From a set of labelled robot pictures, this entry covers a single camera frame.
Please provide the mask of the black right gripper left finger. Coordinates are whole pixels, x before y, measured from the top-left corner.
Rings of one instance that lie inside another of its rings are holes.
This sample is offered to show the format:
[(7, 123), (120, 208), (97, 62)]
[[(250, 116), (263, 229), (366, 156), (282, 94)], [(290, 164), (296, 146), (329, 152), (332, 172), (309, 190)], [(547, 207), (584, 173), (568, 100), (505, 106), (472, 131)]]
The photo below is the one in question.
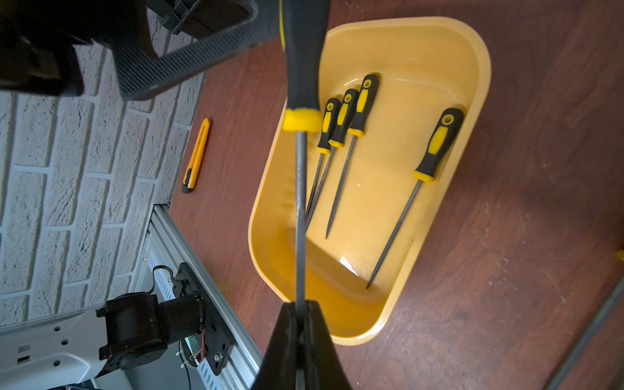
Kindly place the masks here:
[(284, 303), (252, 389), (295, 389), (298, 322), (296, 304)]

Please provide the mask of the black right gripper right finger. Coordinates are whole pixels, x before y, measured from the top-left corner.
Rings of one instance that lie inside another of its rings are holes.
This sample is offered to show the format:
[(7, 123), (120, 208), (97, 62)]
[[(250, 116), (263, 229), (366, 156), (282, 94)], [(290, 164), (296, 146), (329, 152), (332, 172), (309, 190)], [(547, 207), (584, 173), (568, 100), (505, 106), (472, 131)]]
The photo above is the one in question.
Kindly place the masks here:
[(298, 388), (351, 389), (320, 304), (306, 300), (298, 318)]

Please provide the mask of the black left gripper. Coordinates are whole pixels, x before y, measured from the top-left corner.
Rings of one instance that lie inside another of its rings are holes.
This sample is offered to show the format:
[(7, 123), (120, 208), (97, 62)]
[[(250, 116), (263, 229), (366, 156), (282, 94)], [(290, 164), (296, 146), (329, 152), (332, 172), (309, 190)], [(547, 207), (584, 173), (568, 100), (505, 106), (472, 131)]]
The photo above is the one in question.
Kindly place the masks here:
[(76, 47), (110, 49), (120, 97), (145, 101), (279, 35), (277, 1), (244, 1), (250, 17), (162, 57), (145, 1), (3, 1), (1, 89), (78, 97), (85, 84)]

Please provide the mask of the black yellow file nine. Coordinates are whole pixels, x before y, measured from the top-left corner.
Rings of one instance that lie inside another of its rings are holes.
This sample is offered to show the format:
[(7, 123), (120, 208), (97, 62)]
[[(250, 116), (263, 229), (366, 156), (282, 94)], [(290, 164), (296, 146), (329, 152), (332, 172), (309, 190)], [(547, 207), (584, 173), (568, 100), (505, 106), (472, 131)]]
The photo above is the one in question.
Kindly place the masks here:
[(306, 185), (308, 134), (322, 126), (319, 65), (328, 28), (329, 1), (282, 1), (280, 36), (288, 71), (288, 99), (282, 129), (295, 134), (297, 319), (306, 311)]

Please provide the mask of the black yellow file two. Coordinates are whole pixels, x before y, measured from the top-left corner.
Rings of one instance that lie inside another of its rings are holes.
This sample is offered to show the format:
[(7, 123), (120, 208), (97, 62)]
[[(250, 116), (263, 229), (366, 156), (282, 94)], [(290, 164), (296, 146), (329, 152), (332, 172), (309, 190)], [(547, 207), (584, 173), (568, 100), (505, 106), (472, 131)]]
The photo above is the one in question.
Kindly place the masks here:
[[(348, 89), (345, 92), (343, 100), (341, 101), (341, 107), (340, 107), (340, 111), (338, 112), (336, 128), (333, 132), (333, 135), (337, 130), (344, 130), (345, 126), (349, 123), (349, 121), (352, 120), (354, 116), (354, 104), (355, 102), (357, 102), (358, 96), (359, 96), (359, 92), (357, 91), (357, 89)], [(311, 209), (312, 214), (310, 217), (306, 218), (306, 228), (310, 226), (310, 222), (312, 221), (313, 215), (315, 214), (316, 206), (318, 204), (320, 195), (323, 191), (323, 187), (328, 176), (329, 168), (332, 165), (331, 163), (333, 160), (333, 156), (336, 152), (336, 148), (332, 146), (331, 144), (330, 146), (332, 147), (331, 153), (329, 155), (326, 155), (324, 158), (323, 167), (321, 168), (321, 171), (320, 171), (320, 178), (319, 178), (317, 192), (315, 195), (315, 200), (313, 201), (313, 204), (312, 204), (312, 209)]]

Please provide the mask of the black yellow file three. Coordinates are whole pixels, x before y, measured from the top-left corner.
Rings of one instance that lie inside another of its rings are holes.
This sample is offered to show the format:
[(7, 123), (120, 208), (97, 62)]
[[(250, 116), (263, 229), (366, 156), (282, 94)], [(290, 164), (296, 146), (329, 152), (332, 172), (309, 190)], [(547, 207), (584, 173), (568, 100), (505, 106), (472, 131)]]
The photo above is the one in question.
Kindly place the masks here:
[(357, 102), (355, 102), (354, 104), (354, 116), (352, 120), (349, 121), (349, 123), (344, 127), (344, 130), (337, 130), (330, 140), (330, 144), (332, 146), (334, 146), (336, 149), (341, 149), (345, 146), (344, 142), (346, 135), (352, 135), (349, 152), (344, 162), (345, 164), (341, 173), (339, 184), (337, 186), (336, 196), (333, 201), (331, 214), (329, 216), (325, 238), (328, 238), (332, 230), (331, 228), (336, 217), (337, 208), (340, 204), (341, 194), (345, 184), (344, 182), (346, 181), (346, 177), (349, 172), (349, 164), (354, 152), (354, 147), (357, 144), (357, 139), (359, 137), (362, 137), (365, 133), (365, 124), (367, 122), (368, 115), (370, 115), (371, 113), (370, 111), (372, 110), (379, 87), (379, 73), (371, 73), (364, 77), (362, 81), (362, 86), (358, 91), (359, 96)]

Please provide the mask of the yellow plastic tray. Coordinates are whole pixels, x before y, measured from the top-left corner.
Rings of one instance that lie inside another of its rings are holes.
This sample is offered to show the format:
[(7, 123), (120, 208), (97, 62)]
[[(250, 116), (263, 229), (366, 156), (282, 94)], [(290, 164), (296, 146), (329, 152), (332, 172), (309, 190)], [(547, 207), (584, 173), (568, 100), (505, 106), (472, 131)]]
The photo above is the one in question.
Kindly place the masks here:
[[(382, 19), (329, 31), (319, 75), (326, 102), (380, 74), (380, 88), (349, 164), (331, 232), (325, 238), (351, 141), (332, 161), (306, 233), (308, 299), (320, 304), (339, 345), (373, 339), (388, 322), (440, 208), (488, 95), (492, 65), (472, 27), (446, 17)], [(410, 197), (442, 112), (461, 109), (463, 124), (422, 185), (373, 284), (372, 271)]]

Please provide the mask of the black yellow file four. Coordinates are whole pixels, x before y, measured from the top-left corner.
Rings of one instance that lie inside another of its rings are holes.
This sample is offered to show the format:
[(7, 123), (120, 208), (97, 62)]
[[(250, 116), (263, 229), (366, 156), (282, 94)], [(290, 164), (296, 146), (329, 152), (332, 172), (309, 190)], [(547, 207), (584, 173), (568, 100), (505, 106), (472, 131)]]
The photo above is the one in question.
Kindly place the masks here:
[(416, 185), (408, 198), (408, 201), (396, 222), (396, 225), (389, 237), (383, 251), (380, 255), (380, 258), (375, 265), (374, 270), (370, 276), (369, 281), (367, 282), (366, 289), (369, 289), (373, 284), (380, 268), (384, 264), (384, 260), (387, 257), (393, 242), (395, 241), (402, 225), (404, 224), (409, 212), (410, 208), (416, 199), (419, 190), (425, 183), (431, 183), (435, 180), (437, 168), (440, 165), (441, 160), (445, 157), (448, 152), (450, 146), (453, 144), (455, 138), (458, 136), (458, 133), (462, 127), (463, 120), (465, 118), (464, 112), (456, 107), (450, 107), (445, 109), (432, 133), (432, 136), (427, 143), (427, 148), (424, 152), (422, 160), (420, 164), (414, 170), (414, 178), (417, 180)]

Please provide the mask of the black yellow file five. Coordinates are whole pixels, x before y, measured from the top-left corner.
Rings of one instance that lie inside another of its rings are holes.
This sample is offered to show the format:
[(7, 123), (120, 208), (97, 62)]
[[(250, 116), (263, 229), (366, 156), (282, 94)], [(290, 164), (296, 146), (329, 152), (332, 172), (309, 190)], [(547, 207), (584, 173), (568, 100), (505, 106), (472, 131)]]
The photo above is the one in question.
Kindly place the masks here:
[(592, 341), (596, 333), (601, 329), (604, 322), (607, 320), (611, 312), (616, 307), (618, 301), (623, 294), (623, 278), (615, 285), (611, 293), (606, 297), (601, 304), (599, 310), (596, 312), (588, 326), (583, 330), (583, 333), (578, 338), (578, 341), (569, 350), (561, 364), (558, 366), (555, 373), (551, 376), (549, 382), (544, 386), (545, 390), (556, 390), (565, 382), (567, 376), (575, 367), (576, 362), (581, 357), (583, 351)]

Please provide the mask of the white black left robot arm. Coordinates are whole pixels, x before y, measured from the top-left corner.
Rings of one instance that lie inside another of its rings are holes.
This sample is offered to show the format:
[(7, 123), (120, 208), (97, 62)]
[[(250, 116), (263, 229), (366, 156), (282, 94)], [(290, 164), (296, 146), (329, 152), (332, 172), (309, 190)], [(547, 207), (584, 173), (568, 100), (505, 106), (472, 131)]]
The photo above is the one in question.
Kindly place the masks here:
[(263, 356), (164, 205), (200, 74), (275, 1), (1, 4), (1, 386), (78, 386), (182, 346), (205, 389)]

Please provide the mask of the black yellow file one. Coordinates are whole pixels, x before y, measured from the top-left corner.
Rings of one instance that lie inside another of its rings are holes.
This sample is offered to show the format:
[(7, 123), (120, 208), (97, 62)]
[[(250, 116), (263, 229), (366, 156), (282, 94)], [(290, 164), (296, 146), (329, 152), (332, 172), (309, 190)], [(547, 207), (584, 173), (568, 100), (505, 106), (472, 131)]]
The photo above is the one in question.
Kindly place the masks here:
[(333, 132), (336, 128), (337, 116), (338, 116), (338, 112), (340, 111), (340, 107), (341, 107), (341, 100), (338, 99), (337, 97), (333, 97), (333, 98), (331, 97), (330, 99), (328, 99), (326, 103), (326, 109), (323, 115), (321, 136), (320, 136), (318, 146), (316, 147), (316, 150), (319, 152), (319, 161), (318, 161), (318, 165), (316, 168), (312, 189), (310, 190), (308, 205), (306, 208), (307, 217), (310, 217), (312, 214), (312, 211), (311, 211), (312, 204), (313, 204), (313, 201), (315, 200), (315, 195), (317, 192), (317, 188), (319, 186), (320, 171), (321, 171), (321, 168), (323, 167), (324, 158), (326, 155), (329, 155), (331, 153), (332, 148), (329, 144), (329, 140), (331, 136), (333, 135)]

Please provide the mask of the yellow utility knife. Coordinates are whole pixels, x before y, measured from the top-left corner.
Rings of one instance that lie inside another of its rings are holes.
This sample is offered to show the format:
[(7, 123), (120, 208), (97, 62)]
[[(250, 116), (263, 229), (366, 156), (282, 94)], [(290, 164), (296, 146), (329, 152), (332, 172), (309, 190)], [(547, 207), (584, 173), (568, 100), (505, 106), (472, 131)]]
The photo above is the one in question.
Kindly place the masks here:
[(189, 161), (185, 178), (183, 179), (182, 192), (183, 193), (191, 193), (196, 188), (198, 175), (201, 168), (201, 163), (204, 156), (204, 151), (206, 149), (206, 143), (208, 140), (208, 136), (211, 128), (211, 119), (205, 118), (201, 123), (201, 128), (198, 133), (198, 137), (196, 139), (193, 154)]

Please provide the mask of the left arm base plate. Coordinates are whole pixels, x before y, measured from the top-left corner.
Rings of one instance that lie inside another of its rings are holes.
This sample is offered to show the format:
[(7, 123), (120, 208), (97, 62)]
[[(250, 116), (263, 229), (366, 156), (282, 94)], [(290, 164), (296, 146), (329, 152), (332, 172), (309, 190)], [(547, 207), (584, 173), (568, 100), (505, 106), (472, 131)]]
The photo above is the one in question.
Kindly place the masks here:
[(173, 282), (176, 298), (192, 297), (191, 318), (199, 347), (201, 362), (207, 362), (214, 375), (220, 375), (229, 362), (235, 339), (214, 301), (204, 289), (199, 278), (188, 263), (181, 263)]

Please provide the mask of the aluminium front rail frame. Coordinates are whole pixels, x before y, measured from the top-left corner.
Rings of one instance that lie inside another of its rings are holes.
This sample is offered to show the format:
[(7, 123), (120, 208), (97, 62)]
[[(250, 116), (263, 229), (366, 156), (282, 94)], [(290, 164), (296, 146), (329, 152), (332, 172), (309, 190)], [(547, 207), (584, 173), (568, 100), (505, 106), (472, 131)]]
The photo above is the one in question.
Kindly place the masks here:
[(194, 296), (204, 312), (197, 335), (170, 345), (145, 366), (128, 370), (135, 389), (250, 389), (263, 354), (163, 205), (154, 207), (131, 291), (160, 302)]

